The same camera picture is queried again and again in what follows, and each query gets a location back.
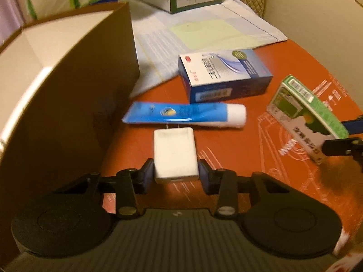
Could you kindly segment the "green white medicine box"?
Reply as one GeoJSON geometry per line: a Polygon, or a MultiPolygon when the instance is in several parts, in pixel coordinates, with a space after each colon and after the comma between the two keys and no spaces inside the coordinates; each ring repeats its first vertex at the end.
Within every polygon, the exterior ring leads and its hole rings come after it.
{"type": "Polygon", "coordinates": [[[267,111],[291,134],[311,159],[326,159],[326,140],[345,139],[348,130],[324,103],[293,75],[288,75],[267,105],[267,111]]]}

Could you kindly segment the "blue white medicine box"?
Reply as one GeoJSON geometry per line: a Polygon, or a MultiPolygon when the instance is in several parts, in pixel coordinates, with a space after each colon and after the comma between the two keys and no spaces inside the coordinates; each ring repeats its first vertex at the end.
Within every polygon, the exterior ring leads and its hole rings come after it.
{"type": "Polygon", "coordinates": [[[190,103],[262,95],[272,80],[252,49],[181,54],[178,70],[190,103]]]}

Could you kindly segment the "brown white cardboard box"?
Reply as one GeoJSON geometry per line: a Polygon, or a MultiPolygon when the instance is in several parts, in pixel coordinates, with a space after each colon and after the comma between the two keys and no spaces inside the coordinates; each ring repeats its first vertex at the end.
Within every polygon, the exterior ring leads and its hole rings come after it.
{"type": "Polygon", "coordinates": [[[126,2],[41,20],[1,48],[1,267],[24,205],[100,170],[139,76],[126,2]]]}

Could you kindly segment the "blue ointment tube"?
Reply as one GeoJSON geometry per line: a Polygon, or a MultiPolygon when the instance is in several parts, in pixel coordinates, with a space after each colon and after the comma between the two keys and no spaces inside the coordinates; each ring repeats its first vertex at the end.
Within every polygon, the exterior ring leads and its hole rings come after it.
{"type": "Polygon", "coordinates": [[[190,124],[240,128],[247,121],[245,105],[225,102],[177,104],[134,102],[123,116],[125,124],[190,124]]]}

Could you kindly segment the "orange printed mat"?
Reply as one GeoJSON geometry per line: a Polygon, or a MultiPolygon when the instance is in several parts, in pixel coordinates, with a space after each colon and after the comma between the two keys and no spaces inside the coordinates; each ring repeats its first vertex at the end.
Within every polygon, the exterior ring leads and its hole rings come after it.
{"type": "MultiPolygon", "coordinates": [[[[352,157],[329,157],[316,165],[303,148],[290,138],[270,116],[266,107],[281,81],[293,74],[313,90],[328,86],[328,92],[343,92],[333,111],[339,120],[355,119],[362,112],[323,65],[292,40],[255,49],[272,72],[268,91],[260,96],[228,101],[247,108],[243,129],[218,129],[193,126],[199,158],[212,168],[227,168],[239,176],[261,171],[325,203],[340,216],[343,234],[339,256],[353,247],[362,247],[362,172],[352,157]]],[[[187,103],[181,77],[176,77],[140,95],[137,101],[187,103]]],[[[101,167],[102,176],[114,176],[119,170],[140,168],[153,157],[153,133],[165,125],[125,125],[120,123],[101,167]]],[[[198,182],[152,185],[147,195],[137,198],[141,208],[211,208],[217,197],[207,196],[198,182]]]]}

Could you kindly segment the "purple curtain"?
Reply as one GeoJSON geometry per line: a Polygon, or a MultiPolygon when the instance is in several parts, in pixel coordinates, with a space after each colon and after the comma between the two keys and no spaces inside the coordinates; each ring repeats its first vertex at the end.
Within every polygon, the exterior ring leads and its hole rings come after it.
{"type": "Polygon", "coordinates": [[[15,31],[31,21],[26,0],[0,0],[1,44],[15,31]]]}

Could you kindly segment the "white plug adapter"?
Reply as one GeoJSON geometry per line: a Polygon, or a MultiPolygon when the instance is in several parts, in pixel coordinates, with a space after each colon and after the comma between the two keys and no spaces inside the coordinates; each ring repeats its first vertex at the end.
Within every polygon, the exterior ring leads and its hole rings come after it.
{"type": "Polygon", "coordinates": [[[194,132],[190,127],[154,131],[155,181],[191,182],[199,178],[194,132]]]}

